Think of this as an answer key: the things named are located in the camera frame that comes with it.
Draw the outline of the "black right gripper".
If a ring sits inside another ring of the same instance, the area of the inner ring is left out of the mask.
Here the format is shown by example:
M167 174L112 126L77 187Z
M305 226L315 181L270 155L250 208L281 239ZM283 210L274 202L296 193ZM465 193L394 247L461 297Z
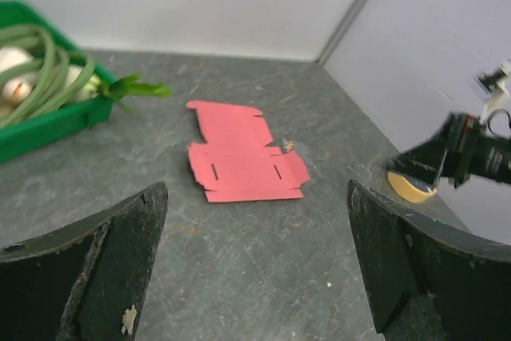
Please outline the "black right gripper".
M446 178L458 188L471 176L509 184L510 139L488 134L476 116L449 113L431 138L391 157L384 169L430 187Z

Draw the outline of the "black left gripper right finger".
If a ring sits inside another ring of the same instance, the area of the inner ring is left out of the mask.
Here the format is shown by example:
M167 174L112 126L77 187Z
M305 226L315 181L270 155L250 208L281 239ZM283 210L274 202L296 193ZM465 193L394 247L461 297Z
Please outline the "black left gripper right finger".
M452 340L510 338L510 247L432 219L350 180L347 209L375 330L429 296Z

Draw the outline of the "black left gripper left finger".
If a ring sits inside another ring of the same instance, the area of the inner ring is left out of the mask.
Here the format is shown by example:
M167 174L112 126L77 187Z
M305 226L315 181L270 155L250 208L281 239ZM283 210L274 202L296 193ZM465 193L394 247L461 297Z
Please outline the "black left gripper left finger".
M168 211L157 182L1 250L3 340L133 340Z

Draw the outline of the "pink paper box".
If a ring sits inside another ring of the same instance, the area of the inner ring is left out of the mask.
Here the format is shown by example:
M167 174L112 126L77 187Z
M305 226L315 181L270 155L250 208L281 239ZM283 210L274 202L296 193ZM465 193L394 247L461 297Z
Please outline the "pink paper box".
M188 145L188 160L209 203L291 200L310 180L295 150L283 153L263 112L246 105L190 101L202 143Z

